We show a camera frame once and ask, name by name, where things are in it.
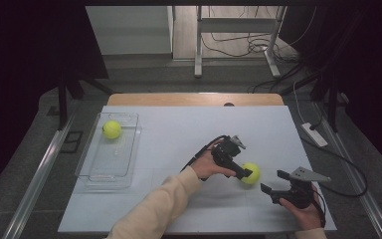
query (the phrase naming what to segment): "human arm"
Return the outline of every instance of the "human arm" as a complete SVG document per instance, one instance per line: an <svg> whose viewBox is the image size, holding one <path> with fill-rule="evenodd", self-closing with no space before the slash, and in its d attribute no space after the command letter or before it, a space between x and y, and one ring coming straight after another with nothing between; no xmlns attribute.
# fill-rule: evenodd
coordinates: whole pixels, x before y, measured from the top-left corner
<svg viewBox="0 0 382 239"><path fill-rule="evenodd" d="M312 186L314 191L314 200L318 203L317 189ZM284 198L280 199L281 205L286 208L293 216L301 228L301 231L295 232L298 239L323 239L326 238L324 228L321 227L320 216L318 210L311 203L308 207L299 209Z"/></svg>
<svg viewBox="0 0 382 239"><path fill-rule="evenodd" d="M234 171L216 165L207 150L191 166L187 166L177 175L167 177L161 186L151 191L128 214L119 219L107 238L160 238L167 226L184 212L189 196L200 188L199 179L216 173L235 175Z"/></svg>

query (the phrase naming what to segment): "wooden table edge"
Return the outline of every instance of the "wooden table edge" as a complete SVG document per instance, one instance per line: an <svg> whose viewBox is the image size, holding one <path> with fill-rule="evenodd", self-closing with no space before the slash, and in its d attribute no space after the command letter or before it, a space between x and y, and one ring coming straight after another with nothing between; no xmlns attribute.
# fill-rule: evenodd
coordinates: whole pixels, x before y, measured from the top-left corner
<svg viewBox="0 0 382 239"><path fill-rule="evenodd" d="M229 94L229 93L136 93L113 94L108 106L143 107L222 107L233 106L284 106L278 94Z"/></svg>

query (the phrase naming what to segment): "white tabletop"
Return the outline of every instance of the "white tabletop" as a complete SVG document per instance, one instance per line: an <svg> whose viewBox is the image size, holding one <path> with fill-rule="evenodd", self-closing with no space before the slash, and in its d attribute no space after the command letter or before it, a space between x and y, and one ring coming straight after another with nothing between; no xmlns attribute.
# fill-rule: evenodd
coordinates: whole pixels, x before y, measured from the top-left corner
<svg viewBox="0 0 382 239"><path fill-rule="evenodd" d="M247 149L234 160L256 163L262 174L259 183L250 187L234 177L210 177L166 233L298 230L289 212L272 204L260 189L260 182L273 190L289 189L289 182L277 177L279 169L311 169L287 107L104 107L102 112L139 114L142 130L132 183L120 191L96 193L87 192L78 180L59 232L108 232L150 190L223 134L239 136ZM328 209L326 221L326 230L336 229Z"/></svg>

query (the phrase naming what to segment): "gray floor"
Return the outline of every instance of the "gray floor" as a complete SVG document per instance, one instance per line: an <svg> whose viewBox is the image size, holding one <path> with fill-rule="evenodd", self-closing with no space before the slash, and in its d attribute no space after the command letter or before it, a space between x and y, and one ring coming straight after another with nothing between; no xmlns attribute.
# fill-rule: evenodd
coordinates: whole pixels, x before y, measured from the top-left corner
<svg viewBox="0 0 382 239"><path fill-rule="evenodd" d="M169 58L147 57L106 57L109 80L100 80L113 90L124 93L162 93L162 92L218 92L246 93L251 86L272 79L266 62L261 61L216 61L204 62L203 78L194 79L192 62L176 62ZM285 73L293 64L280 64L280 71ZM279 88L291 86L306 74L300 72L292 79L286 80ZM96 114L107 102L108 96L96 88L83 83L85 97L79 101L76 117L70 131L83 133L79 148L72 143L65 143L53 165L48 180L23 230L21 238L100 238L101 235L65 235L57 232L65 207L73 190L77 167L82 149L89 136ZM312 85L296 91L295 95L284 96L296 128L304 121L317 122L319 111L309 100ZM269 89L258 88L256 93L265 93ZM40 164L55 131L59 118L52 114L58 110L56 90L49 91L38 102L40 109L23 142L13 155L10 163L0 176L0 238L4 234L11 218L22 199L31 178ZM352 123L345 114L344 107L337 111L338 136L351 158L365 172L369 182L369 192L382 211L382 156ZM326 127L318 128L326 134ZM307 138L303 131L300 136ZM314 170L333 178L333 187L346 193L353 192L351 182L337 157L323 153L309 144L304 144L308 158ZM328 238L379 238L371 218L366 213L360 199L337 196L323 190L331 214L338 230L328 232ZM275 234L267 238L293 238L293 235Z"/></svg>

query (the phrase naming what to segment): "white wall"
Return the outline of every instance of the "white wall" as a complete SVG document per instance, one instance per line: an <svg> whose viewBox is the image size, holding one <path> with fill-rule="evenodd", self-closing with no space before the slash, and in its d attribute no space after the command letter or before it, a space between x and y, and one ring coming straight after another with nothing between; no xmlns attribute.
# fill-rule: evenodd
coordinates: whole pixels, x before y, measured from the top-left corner
<svg viewBox="0 0 382 239"><path fill-rule="evenodd" d="M103 55L172 53L172 7L87 7Z"/></svg>

